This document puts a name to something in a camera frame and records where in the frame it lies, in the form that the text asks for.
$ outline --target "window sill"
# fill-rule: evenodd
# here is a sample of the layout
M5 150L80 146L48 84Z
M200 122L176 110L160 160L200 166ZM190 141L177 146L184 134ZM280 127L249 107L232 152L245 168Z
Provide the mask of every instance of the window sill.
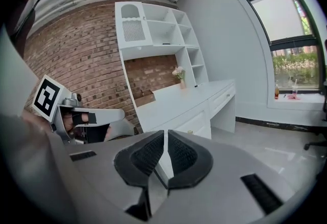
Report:
M299 100L288 99L290 94L280 94L268 103L268 108L322 111L324 96L321 94L297 94Z

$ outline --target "tiled floor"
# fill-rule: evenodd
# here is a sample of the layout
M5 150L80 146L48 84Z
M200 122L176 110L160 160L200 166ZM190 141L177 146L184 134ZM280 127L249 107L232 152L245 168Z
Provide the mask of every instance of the tiled floor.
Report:
M311 146L307 142L323 141L322 135L313 133L260 127L236 122L235 133L212 127L212 140L244 149L276 170L294 191L311 182L323 166L327 149Z

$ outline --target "window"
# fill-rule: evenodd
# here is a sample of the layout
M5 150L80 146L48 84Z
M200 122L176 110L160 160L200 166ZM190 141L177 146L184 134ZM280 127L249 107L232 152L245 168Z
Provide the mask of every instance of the window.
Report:
M275 83L288 91L297 83L302 93L322 89L324 60L301 0L248 0L270 45Z

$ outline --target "black baseboard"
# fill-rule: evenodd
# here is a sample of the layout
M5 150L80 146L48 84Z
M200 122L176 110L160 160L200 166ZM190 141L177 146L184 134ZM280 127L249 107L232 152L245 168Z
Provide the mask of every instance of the black baseboard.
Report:
M315 126L303 126L303 125L294 125L294 124L286 124L286 123L276 123L276 122L269 122L269 121L263 121L263 120L246 119L246 118L241 118L241 117L236 117L236 121L246 123L246 124L252 124L252 125L256 125L256 126L268 127L268 128L278 128L278 129L302 131L302 132L313 132L316 134L327 132L327 127L315 127Z

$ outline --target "vase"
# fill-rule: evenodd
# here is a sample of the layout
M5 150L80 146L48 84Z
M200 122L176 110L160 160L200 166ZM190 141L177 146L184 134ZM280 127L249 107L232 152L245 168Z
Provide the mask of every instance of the vase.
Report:
M185 81L184 81L183 79L180 80L180 88L181 88L181 89L186 88L186 86L185 86Z

